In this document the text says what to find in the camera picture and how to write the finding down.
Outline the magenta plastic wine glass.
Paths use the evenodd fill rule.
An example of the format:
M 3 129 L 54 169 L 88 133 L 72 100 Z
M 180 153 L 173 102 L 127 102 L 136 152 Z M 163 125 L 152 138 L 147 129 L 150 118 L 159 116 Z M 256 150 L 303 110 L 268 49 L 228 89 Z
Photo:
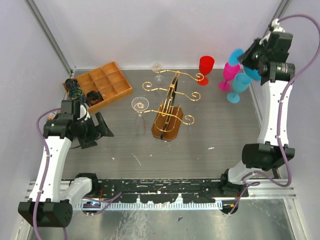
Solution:
M 224 65 L 222 76 L 224 81 L 221 81 L 218 84 L 218 87 L 221 91 L 227 92 L 230 90 L 231 85 L 230 81 L 232 81 L 235 76 L 240 72 L 241 66 L 239 64 L 230 65 L 228 62 Z

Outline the light blue plastic wine glass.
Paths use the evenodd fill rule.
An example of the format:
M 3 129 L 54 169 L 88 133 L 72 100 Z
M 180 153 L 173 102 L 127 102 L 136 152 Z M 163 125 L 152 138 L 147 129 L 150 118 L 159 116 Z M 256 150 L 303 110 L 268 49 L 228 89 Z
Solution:
M 244 92 L 251 84 L 252 79 L 246 73 L 238 73 L 233 80 L 233 91 L 227 95 L 230 103 L 236 104 L 240 101 L 239 93 Z

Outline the red plastic wine glass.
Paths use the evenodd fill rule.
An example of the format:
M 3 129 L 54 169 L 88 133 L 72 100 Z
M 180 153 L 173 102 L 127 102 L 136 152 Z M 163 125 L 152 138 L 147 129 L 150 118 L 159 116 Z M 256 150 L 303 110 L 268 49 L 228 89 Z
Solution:
M 201 86 L 205 86 L 209 83 L 207 75 L 212 71 L 215 63 L 215 59 L 209 55 L 202 56 L 199 60 L 199 72 L 204 76 L 201 81 L 197 83 Z

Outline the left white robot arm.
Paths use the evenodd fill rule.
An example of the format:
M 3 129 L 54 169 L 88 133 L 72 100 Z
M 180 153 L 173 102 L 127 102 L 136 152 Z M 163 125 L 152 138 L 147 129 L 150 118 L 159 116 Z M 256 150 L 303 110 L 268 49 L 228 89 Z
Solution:
M 95 173 L 79 173 L 61 191 L 62 173 L 74 139 L 82 149 L 97 146 L 102 137 L 113 137 L 100 112 L 95 113 L 95 125 L 86 105 L 75 100 L 63 100 L 60 112 L 47 120 L 39 132 L 44 149 L 35 185 L 27 201 L 18 205 L 18 213 L 34 228 L 65 228 L 72 218 L 73 208 L 82 198 L 95 198 L 101 185 Z

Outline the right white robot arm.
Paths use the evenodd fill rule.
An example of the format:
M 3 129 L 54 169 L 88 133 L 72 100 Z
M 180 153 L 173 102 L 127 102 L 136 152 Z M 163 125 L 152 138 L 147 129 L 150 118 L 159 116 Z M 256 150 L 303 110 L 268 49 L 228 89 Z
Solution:
M 243 90 L 249 79 L 259 81 L 265 107 L 257 142 L 245 144 L 240 162 L 220 177 L 219 191 L 225 197 L 242 192 L 245 181 L 255 175 L 266 177 L 270 170 L 287 167 L 295 156 L 287 135 L 289 98 L 296 75 L 295 65 L 287 62 L 292 40 L 291 33 L 274 30 L 256 38 L 245 52 L 232 56 L 244 71 L 234 83 Z

